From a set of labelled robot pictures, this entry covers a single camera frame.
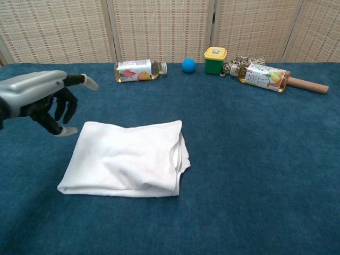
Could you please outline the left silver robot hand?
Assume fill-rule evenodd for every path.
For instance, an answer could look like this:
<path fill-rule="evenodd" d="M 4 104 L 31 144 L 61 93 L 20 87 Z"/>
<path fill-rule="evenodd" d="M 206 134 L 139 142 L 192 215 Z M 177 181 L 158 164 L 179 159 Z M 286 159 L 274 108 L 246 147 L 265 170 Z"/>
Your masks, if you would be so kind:
<path fill-rule="evenodd" d="M 61 70 L 32 72 L 1 81 L 1 128 L 7 119 L 29 116 L 54 136 L 77 133 L 77 128 L 57 122 L 63 118 L 63 124 L 67 124 L 77 109 L 78 100 L 68 89 L 74 85 L 99 89 L 86 74 L 68 75 Z"/>

